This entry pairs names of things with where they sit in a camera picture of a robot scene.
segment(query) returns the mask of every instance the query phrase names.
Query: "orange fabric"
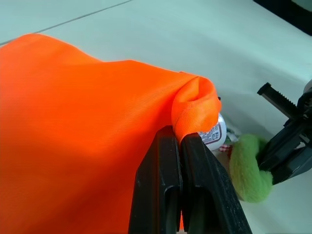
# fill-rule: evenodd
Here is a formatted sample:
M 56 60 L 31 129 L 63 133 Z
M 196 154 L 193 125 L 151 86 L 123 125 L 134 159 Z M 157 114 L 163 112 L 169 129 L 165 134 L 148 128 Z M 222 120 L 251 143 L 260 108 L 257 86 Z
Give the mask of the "orange fabric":
M 0 48 L 0 233 L 127 233 L 157 130 L 208 131 L 213 84 L 30 34 Z

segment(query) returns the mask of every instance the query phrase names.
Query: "small bottle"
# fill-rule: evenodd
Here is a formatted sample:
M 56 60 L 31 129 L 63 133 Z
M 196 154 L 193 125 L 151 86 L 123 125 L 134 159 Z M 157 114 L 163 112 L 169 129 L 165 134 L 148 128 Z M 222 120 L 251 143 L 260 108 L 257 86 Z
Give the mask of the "small bottle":
M 209 132 L 198 134 L 209 150 L 219 149 L 226 139 L 226 125 L 222 115 L 219 114 L 218 123 Z

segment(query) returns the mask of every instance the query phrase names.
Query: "white table surface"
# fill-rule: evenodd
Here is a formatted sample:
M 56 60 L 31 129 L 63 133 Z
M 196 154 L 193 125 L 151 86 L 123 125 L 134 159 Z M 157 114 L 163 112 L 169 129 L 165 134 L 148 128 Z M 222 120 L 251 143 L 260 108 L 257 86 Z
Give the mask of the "white table surface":
M 0 43 L 120 2 L 19 1 L 15 13 L 11 1 L 0 0 L 0 22 L 8 22 Z M 297 102 L 312 79 L 312 37 L 251 0 L 133 0 L 44 33 L 102 60 L 133 59 L 208 77 L 225 119 L 266 138 L 286 118 L 257 90 L 269 82 Z M 253 233 L 312 233 L 311 181 L 312 170 L 276 185 L 263 203 L 242 202 Z

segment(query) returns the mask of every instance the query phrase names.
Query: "green plush toy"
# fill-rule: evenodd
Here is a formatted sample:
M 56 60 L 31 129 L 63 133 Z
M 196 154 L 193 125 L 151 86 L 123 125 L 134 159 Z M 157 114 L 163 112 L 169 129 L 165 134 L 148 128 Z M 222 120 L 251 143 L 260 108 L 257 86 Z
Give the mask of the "green plush toy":
M 258 136 L 245 134 L 233 145 L 229 163 L 232 183 L 238 196 L 247 202 L 265 200 L 273 186 L 270 172 L 260 171 L 257 155 L 266 141 Z

